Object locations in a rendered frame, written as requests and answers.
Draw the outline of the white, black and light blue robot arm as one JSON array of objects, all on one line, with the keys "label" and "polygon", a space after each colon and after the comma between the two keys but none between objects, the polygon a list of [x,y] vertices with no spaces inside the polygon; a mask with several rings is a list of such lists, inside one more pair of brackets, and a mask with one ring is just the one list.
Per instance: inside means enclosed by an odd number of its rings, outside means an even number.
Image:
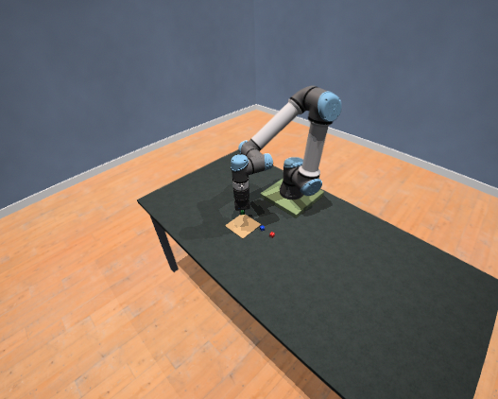
[{"label": "white, black and light blue robot arm", "polygon": [[288,200],[297,200],[303,195],[315,195],[322,186],[318,168],[327,130],[340,115],[341,108],[339,97],[331,92],[317,86],[308,86],[299,90],[249,141],[240,143],[238,150],[243,155],[232,157],[232,180],[236,183],[244,183],[249,180],[249,175],[272,168],[271,155],[262,154],[260,150],[298,114],[308,111],[310,128],[304,157],[303,159],[290,157],[283,162],[283,182],[280,194]]}]

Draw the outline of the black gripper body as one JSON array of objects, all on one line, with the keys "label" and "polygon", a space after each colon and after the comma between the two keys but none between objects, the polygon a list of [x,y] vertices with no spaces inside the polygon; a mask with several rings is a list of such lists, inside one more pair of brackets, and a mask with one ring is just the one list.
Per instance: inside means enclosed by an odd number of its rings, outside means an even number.
[{"label": "black gripper body", "polygon": [[233,185],[233,195],[234,195],[234,206],[235,210],[247,210],[250,209],[249,203],[249,181],[244,183],[236,183],[232,181]]}]

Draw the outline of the orange flat mat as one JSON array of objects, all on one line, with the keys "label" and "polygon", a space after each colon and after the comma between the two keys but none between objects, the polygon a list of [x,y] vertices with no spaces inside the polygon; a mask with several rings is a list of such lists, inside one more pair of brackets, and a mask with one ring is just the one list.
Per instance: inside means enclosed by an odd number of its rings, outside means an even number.
[{"label": "orange flat mat", "polygon": [[260,223],[251,217],[248,217],[247,215],[240,215],[225,226],[241,238],[245,238],[260,225]]}]

